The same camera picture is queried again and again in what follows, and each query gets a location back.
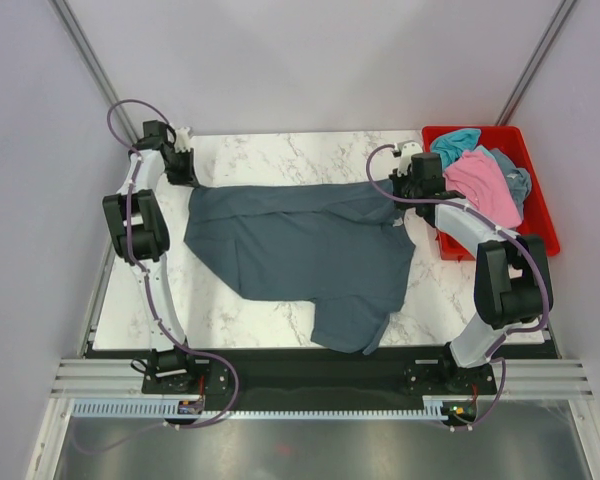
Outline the dark blue-grey t shirt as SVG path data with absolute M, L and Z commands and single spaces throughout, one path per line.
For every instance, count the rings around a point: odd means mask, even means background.
M 199 188 L 184 242 L 253 301 L 310 302 L 312 342 L 372 354 L 399 312 L 415 245 L 368 183 Z

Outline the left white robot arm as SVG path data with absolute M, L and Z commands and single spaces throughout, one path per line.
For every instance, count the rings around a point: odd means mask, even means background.
M 170 234 L 155 189 L 161 177 L 174 186 L 200 186 L 189 133 L 164 120 L 146 121 L 129 160 L 123 185 L 104 197 L 102 206 L 114 251 L 131 268 L 149 318 L 148 356 L 134 360 L 132 367 L 147 381 L 165 380 L 176 392 L 188 393 L 198 385 L 200 371 L 182 350 L 187 337 L 167 271 Z

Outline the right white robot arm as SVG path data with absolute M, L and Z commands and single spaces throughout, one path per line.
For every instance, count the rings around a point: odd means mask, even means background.
M 469 200 L 448 190 L 441 159 L 429 152 L 392 147 L 400 160 L 389 175 L 396 206 L 413 208 L 430 226 L 451 236 L 475 259 L 476 313 L 446 346 L 449 362 L 438 368 L 447 392 L 463 392 L 476 368 L 488 363 L 507 337 L 544 329 L 553 305 L 545 244 L 537 235 L 520 235 L 497 225 Z

